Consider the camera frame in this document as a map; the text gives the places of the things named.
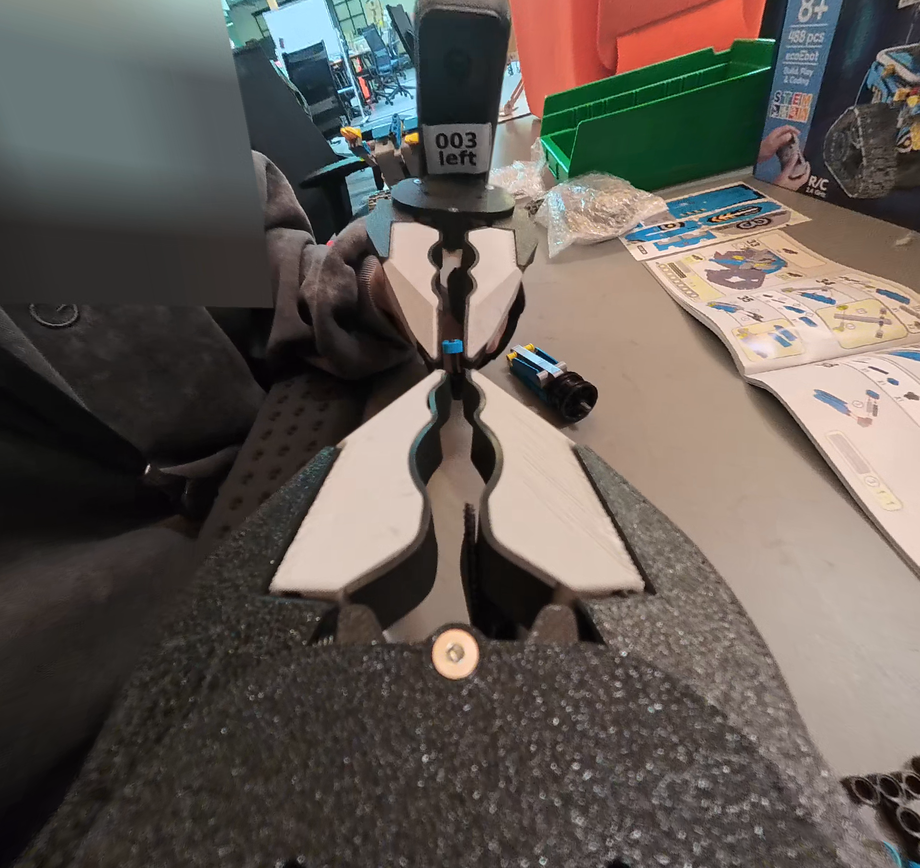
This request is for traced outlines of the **black office chair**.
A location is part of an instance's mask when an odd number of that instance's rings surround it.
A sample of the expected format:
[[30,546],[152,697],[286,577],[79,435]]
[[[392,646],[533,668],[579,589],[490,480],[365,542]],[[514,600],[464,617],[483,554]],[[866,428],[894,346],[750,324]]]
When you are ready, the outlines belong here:
[[329,145],[305,107],[258,45],[233,50],[250,146],[282,172],[320,243],[353,216],[347,177],[368,168]]

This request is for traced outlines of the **green container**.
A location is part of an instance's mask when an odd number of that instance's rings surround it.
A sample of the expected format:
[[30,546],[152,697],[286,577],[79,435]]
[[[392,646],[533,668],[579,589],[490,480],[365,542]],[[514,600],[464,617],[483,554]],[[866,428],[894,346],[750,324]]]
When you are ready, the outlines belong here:
[[646,191],[752,166],[776,42],[739,39],[546,98],[540,142],[562,183],[605,173]]

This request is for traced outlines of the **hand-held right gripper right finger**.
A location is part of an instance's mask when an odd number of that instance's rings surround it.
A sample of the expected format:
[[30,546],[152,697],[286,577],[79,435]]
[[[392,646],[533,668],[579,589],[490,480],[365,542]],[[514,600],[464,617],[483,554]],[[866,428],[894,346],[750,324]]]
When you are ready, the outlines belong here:
[[471,625],[515,640],[557,606],[571,609],[576,638],[591,634],[585,601],[645,591],[600,487],[569,437],[483,374],[467,373],[462,402],[483,483],[461,561]]

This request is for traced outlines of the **small clear plastic bag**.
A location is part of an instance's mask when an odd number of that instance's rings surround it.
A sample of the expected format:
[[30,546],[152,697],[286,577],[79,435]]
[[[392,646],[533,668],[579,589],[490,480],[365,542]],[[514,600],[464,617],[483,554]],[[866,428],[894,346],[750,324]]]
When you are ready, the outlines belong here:
[[546,193],[545,171],[546,152],[537,138],[526,160],[492,169],[489,183],[506,191],[515,200],[533,201]]

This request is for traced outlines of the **dark blue toy box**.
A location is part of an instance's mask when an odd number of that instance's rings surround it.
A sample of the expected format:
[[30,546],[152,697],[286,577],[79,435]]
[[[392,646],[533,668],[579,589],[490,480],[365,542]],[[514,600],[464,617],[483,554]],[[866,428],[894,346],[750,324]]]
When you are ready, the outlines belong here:
[[918,234],[919,0],[777,0],[753,176]]

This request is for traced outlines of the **orange plastic case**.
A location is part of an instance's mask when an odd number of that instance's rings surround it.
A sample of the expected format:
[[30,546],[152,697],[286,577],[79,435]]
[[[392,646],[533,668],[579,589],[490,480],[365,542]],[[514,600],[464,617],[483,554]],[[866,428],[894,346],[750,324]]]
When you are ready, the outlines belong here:
[[509,0],[532,115],[546,97],[756,38],[765,0]]

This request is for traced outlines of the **clear bubble wrap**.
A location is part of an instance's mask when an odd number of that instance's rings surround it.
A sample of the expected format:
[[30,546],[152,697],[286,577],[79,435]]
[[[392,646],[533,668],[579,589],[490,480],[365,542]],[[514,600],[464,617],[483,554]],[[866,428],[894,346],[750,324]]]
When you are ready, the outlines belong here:
[[573,246],[623,237],[666,209],[660,195],[613,175],[588,172],[548,190],[535,220],[546,230],[548,258],[554,260]]

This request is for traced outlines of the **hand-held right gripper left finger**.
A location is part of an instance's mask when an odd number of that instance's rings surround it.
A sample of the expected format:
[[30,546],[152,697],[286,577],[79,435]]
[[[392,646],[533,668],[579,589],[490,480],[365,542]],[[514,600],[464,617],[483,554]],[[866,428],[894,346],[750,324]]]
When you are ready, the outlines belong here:
[[271,595],[365,606],[384,628],[420,605],[438,566],[428,485],[445,419],[436,370],[340,442]]

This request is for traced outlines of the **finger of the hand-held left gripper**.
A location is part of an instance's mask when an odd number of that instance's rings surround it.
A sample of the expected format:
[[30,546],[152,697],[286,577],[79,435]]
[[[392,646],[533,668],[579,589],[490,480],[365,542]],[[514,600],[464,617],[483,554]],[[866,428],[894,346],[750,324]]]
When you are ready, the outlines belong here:
[[386,284],[399,327],[433,368],[443,368],[443,295],[435,258],[441,244],[435,228],[393,223],[386,256]]
[[499,347],[522,287],[513,231],[469,231],[461,262],[449,276],[449,309],[467,367],[481,365]]

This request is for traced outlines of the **blue sticker sheet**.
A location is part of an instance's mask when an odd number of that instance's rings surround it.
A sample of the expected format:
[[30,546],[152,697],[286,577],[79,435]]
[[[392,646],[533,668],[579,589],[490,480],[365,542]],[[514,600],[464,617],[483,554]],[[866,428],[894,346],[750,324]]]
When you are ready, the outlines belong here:
[[810,220],[752,184],[735,182],[665,200],[621,241],[636,261],[645,262]]

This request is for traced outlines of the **grey desk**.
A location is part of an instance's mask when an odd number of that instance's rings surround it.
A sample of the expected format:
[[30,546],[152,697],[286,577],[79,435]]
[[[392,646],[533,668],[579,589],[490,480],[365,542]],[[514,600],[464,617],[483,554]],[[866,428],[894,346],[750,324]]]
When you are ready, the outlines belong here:
[[589,379],[565,428],[696,543],[776,659],[839,775],[918,754],[918,577],[799,425],[618,241],[527,270],[515,343]]

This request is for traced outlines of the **open instruction booklet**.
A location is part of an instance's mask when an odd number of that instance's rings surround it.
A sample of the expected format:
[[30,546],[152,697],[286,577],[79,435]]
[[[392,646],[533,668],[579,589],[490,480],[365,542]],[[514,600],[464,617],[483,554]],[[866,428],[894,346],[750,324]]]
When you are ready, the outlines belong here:
[[797,421],[919,565],[919,300],[783,231],[660,253],[650,274]]

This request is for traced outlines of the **person's left forearm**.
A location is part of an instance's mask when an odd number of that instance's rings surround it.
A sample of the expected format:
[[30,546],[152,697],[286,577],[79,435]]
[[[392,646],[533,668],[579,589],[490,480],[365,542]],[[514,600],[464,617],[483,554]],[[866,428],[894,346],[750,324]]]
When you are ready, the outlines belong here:
[[311,367],[359,380],[418,363],[397,317],[367,218],[330,244],[316,241],[305,210],[279,168],[252,151],[272,276],[270,370]]

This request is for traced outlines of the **black wheel blue beam assembly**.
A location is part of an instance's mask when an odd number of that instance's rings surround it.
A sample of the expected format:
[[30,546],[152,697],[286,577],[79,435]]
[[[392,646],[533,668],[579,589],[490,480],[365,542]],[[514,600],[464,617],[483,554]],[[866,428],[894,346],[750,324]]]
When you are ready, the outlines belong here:
[[535,345],[514,346],[506,360],[512,376],[566,423],[579,423],[592,413],[599,397],[597,388],[565,362]]

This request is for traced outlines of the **pile of small building pieces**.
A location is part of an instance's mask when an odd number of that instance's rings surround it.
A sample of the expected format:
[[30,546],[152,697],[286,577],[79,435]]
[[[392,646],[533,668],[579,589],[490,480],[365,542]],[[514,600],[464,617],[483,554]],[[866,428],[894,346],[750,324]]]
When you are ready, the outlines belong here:
[[919,756],[901,770],[846,775],[840,780],[857,805],[873,808],[895,839],[882,843],[893,866],[919,866]]

